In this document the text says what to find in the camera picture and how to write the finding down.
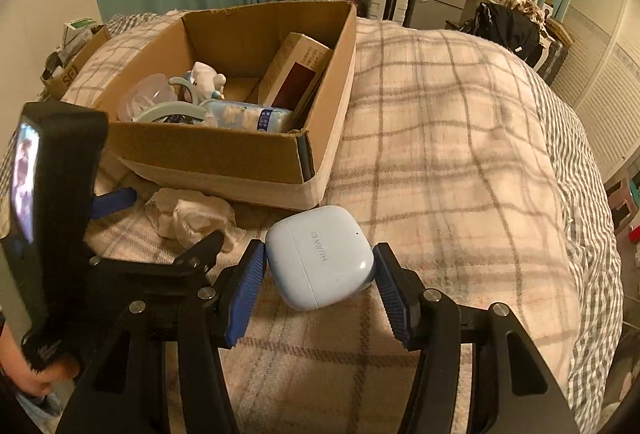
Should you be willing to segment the person hand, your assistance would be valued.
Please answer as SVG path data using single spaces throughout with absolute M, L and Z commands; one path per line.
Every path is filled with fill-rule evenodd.
M 1 316 L 0 358 L 6 377 L 19 391 L 32 397 L 51 394 L 56 383 L 73 380 L 79 373 L 77 360 L 68 355 L 58 357 L 45 369 L 36 370 L 25 358 L 4 316 Z

